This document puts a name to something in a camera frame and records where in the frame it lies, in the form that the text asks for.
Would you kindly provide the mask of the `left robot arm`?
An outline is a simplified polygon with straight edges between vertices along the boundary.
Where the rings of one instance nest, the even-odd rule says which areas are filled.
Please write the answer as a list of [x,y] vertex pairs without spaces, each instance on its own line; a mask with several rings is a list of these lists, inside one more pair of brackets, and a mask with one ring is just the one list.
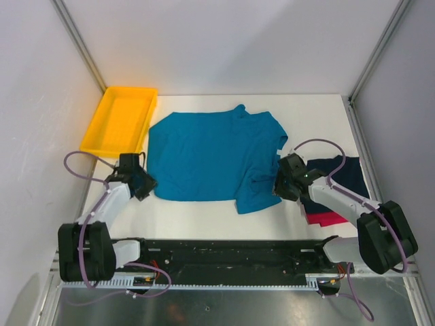
[[112,169],[105,179],[90,179],[103,185],[101,197],[77,221],[58,229],[60,278],[87,287],[111,280],[124,266],[140,272],[150,263],[144,239],[113,240],[109,234],[127,204],[145,200],[157,186],[145,171],[145,153],[121,153],[115,164],[99,161]]

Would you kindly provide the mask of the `teal t shirt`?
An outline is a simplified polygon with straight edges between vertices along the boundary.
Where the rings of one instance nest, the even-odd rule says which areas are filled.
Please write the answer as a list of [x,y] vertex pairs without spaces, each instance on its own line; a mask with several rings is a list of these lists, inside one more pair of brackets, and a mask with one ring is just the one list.
[[213,113],[174,112],[149,130],[147,171],[156,197],[228,201],[248,214],[281,202],[273,193],[288,135],[268,111],[245,105]]

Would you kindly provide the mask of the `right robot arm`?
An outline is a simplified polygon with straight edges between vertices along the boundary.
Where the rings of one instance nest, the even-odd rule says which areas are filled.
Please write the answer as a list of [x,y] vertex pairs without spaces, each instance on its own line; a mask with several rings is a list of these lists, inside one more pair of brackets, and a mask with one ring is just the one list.
[[418,250],[399,204],[363,197],[326,173],[309,170],[296,153],[279,160],[274,192],[285,200],[305,199],[325,206],[356,228],[356,237],[336,236],[324,241],[322,250],[313,256],[320,272],[330,272],[339,262],[351,262],[365,264],[377,274],[390,270],[404,274],[408,258]]

